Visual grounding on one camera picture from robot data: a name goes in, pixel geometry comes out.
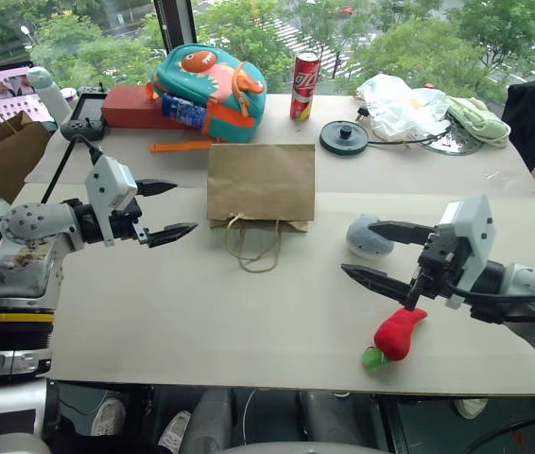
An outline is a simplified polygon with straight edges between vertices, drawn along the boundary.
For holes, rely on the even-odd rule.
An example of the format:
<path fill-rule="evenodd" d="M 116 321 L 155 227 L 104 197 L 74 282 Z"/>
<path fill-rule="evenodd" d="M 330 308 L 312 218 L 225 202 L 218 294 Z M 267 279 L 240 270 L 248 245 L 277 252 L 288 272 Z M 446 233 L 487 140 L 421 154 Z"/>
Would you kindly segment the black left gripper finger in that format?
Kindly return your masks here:
<path fill-rule="evenodd" d="M 163 194 L 178 186 L 176 183 L 161 179 L 140 179 L 136 180 L 135 184 L 137 186 L 137 195 L 141 197 Z"/>
<path fill-rule="evenodd" d="M 155 248 L 175 242 L 190 234 L 197 227 L 195 222 L 181 222 L 165 226 L 161 231 L 147 234 L 147 246 Z"/>

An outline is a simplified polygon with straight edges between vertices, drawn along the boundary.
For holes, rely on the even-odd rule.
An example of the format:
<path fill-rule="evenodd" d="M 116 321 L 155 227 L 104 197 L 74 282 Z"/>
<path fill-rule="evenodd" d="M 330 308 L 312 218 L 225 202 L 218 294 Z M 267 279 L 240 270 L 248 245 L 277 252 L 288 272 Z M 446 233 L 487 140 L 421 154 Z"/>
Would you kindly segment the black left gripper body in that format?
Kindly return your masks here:
<path fill-rule="evenodd" d="M 135 198 L 122 210 L 112 211 L 112 234 L 114 238 L 135 239 L 140 244 L 147 244 L 147 229 L 140 223 L 142 210 Z"/>

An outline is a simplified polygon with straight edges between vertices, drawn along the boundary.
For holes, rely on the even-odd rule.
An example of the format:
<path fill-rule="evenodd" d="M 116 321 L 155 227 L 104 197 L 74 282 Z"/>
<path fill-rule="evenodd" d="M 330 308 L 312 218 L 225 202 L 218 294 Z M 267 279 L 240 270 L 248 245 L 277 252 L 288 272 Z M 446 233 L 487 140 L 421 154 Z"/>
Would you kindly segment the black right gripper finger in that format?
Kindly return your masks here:
<path fill-rule="evenodd" d="M 356 264 L 341 264 L 341 269 L 362 287 L 397 301 L 405 308 L 412 308 L 408 301 L 411 285 L 389 277 L 386 273 Z"/>
<path fill-rule="evenodd" d="M 417 245 L 423 245 L 435 232 L 434 227 L 394 220 L 374 222 L 368 226 L 368 229 L 396 243 Z"/>

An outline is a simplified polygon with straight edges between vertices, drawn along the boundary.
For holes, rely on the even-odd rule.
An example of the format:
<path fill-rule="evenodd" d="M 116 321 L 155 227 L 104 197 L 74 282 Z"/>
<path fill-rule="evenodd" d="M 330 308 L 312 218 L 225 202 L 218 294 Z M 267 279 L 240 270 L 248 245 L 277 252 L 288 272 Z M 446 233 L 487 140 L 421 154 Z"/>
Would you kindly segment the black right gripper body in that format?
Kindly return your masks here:
<path fill-rule="evenodd" d="M 471 253 L 469 240 L 458 236 L 452 226 L 436 227 L 428 235 L 418 258 L 418 268 L 406 296 L 406 309 L 413 310 L 420 296 L 452 297 L 452 287 L 458 282 Z"/>

